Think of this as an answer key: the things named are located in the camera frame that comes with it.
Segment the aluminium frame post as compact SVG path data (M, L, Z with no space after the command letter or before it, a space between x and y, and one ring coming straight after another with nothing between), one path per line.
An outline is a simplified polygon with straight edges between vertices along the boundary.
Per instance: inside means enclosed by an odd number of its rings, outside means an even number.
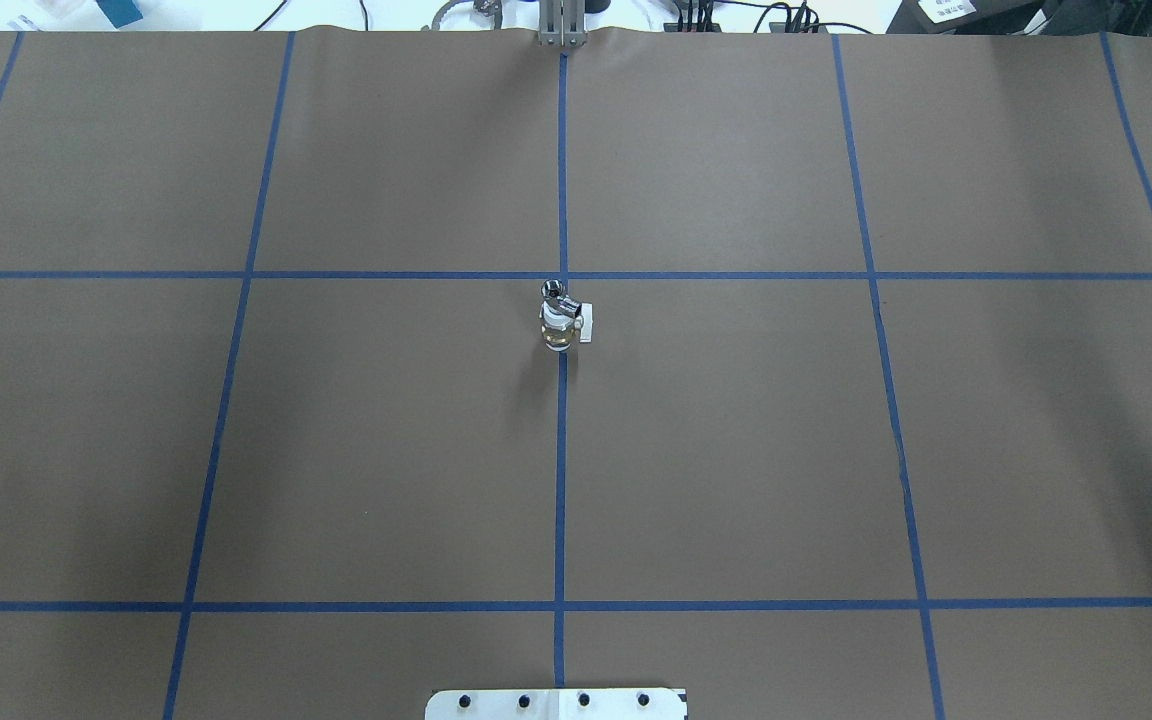
M588 41L584 0L541 0L538 5L536 41L543 47L576 50Z

